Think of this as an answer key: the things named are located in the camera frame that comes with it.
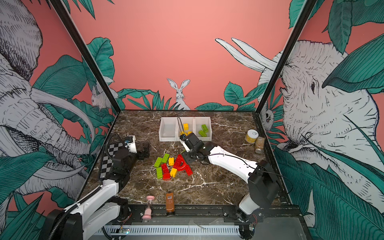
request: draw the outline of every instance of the yellow can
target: yellow can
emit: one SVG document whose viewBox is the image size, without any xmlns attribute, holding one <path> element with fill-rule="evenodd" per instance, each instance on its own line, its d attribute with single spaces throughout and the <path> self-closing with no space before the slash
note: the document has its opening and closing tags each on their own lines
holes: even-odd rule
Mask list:
<svg viewBox="0 0 384 240">
<path fill-rule="evenodd" d="M 249 143 L 254 143 L 258 136 L 259 133 L 255 129 L 249 129 L 247 135 L 245 136 L 245 140 Z"/>
</svg>

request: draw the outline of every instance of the wall mural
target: wall mural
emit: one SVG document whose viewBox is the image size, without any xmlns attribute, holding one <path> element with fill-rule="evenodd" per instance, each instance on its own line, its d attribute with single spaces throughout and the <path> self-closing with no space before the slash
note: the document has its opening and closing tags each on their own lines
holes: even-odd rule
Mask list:
<svg viewBox="0 0 384 240">
<path fill-rule="evenodd" d="M 291 2 L 290 27 L 304 2 Z M 323 2 L 317 1 L 310 17 Z M 331 43 L 298 41 L 282 70 L 280 94 L 275 97 L 273 89 L 262 110 L 279 168 L 290 179 L 292 202 L 314 239 L 384 239 L 384 154 L 372 97 L 384 91 L 384 34 L 345 52 L 352 26 L 384 23 L 383 13 L 382 0 L 333 1 L 324 29 Z M 217 41 L 262 76 L 279 58 L 266 59 L 233 39 L 250 59 Z"/>
<path fill-rule="evenodd" d="M 59 208 L 77 200 L 115 115 L 84 60 L 63 55 L 31 86 L 45 33 L 22 1 L 0 0 L 0 9 L 0 175 L 7 176 L 0 239 L 37 239 L 48 212 L 36 210 L 47 202 L 40 195 L 28 204 L 24 196 L 49 191 Z M 96 38 L 88 45 L 106 82 L 114 75 L 108 43 Z M 76 98 L 87 84 L 93 105 Z M 69 135 L 65 119 L 85 137 Z M 13 201 L 16 209 L 9 210 Z"/>
</svg>

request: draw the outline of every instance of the red toy block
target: red toy block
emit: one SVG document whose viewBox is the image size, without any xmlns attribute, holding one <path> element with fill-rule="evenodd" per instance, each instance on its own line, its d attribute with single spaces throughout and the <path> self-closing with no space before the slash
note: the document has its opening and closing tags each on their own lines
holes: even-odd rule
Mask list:
<svg viewBox="0 0 384 240">
<path fill-rule="evenodd" d="M 164 181 L 169 181 L 170 180 L 170 173 L 164 173 L 163 174 L 163 180 Z"/>
<path fill-rule="evenodd" d="M 191 167 L 187 164 L 185 167 L 185 172 L 188 174 L 188 176 L 191 176 L 193 174 Z"/>
<path fill-rule="evenodd" d="M 169 170 L 168 170 L 166 163 L 161 165 L 161 170 L 163 170 L 163 177 L 164 177 L 164 173 L 169 173 Z"/>
<path fill-rule="evenodd" d="M 183 171 L 186 166 L 187 166 L 187 163 L 184 161 L 183 156 L 179 154 L 177 156 L 175 164 L 173 165 L 173 168 L 176 168 L 178 171 Z"/>
</svg>

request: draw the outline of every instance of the black and white checkered board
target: black and white checkered board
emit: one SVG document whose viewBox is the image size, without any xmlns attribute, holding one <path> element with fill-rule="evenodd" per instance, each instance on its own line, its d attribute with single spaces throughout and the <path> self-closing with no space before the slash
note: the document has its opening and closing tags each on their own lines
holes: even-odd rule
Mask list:
<svg viewBox="0 0 384 240">
<path fill-rule="evenodd" d="M 112 157 L 115 156 L 115 152 L 118 150 L 118 149 L 121 149 L 123 148 L 122 146 L 122 143 L 119 142 L 119 143 L 112 143 L 112 144 L 109 144 L 108 145 L 108 151 L 109 151 L 109 154 L 112 155 Z M 101 172 L 100 172 L 100 178 L 103 178 L 105 177 L 105 175 L 107 174 L 107 172 L 109 172 L 109 170 L 111 169 L 113 163 L 112 163 L 112 159 L 110 159 L 106 153 L 104 153 L 104 156 L 103 156 L 103 163 L 101 164 Z"/>
</svg>

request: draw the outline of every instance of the yellow toy block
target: yellow toy block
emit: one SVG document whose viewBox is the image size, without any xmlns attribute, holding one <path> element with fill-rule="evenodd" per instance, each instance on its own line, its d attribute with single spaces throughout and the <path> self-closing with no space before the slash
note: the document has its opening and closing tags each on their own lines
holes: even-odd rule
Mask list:
<svg viewBox="0 0 384 240">
<path fill-rule="evenodd" d="M 175 159 L 173 157 L 170 157 L 168 159 L 168 163 L 169 163 L 170 166 L 173 166 L 175 164 Z"/>
<path fill-rule="evenodd" d="M 176 173 L 177 173 L 177 169 L 176 168 L 172 168 L 172 170 L 170 171 L 171 177 L 176 177 Z"/>
</svg>

